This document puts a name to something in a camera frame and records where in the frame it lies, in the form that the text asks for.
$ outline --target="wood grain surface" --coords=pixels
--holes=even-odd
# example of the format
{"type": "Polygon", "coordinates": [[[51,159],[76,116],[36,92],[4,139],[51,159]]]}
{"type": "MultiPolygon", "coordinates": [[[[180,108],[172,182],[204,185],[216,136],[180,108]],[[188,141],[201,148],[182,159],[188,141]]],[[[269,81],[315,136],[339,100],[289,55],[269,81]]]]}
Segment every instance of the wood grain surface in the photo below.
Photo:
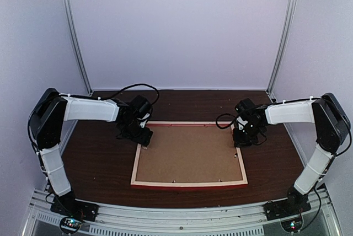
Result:
{"type": "MultiPolygon", "coordinates": [[[[96,92],[108,96],[111,92],[96,92]]],[[[153,101],[153,91],[129,91],[119,99],[141,94],[153,101]]],[[[155,121],[214,121],[244,98],[269,103],[265,92],[163,90],[154,105],[155,121]]],[[[63,154],[65,170],[78,199],[133,207],[190,208],[232,206],[286,196],[303,170],[283,125],[268,126],[268,141],[242,148],[248,186],[236,189],[168,191],[130,186],[136,144],[115,139],[114,123],[79,121],[63,154]]]]}

